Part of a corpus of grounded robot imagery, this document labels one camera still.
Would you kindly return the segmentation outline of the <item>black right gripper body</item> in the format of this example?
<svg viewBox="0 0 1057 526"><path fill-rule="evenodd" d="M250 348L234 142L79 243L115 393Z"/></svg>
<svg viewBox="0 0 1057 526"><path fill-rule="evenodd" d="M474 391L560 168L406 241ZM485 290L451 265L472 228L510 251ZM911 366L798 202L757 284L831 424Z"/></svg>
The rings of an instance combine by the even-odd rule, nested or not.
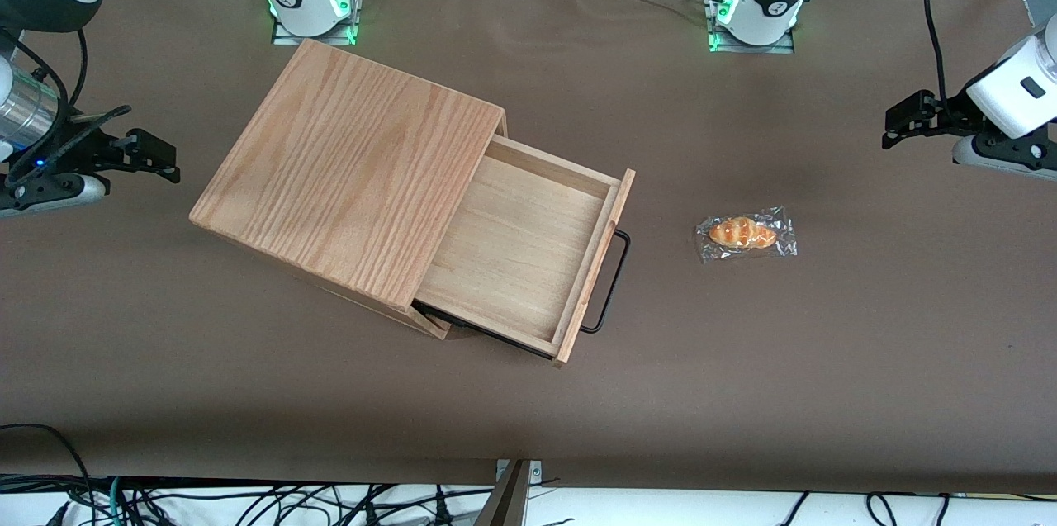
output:
<svg viewBox="0 0 1057 526"><path fill-rule="evenodd" d="M95 150L114 140L101 131L103 125L129 112L132 112L130 106L117 106L96 115L75 111L74 115L59 124L55 134L17 154L8 165L4 187L22 187L31 180L82 168Z"/></svg>

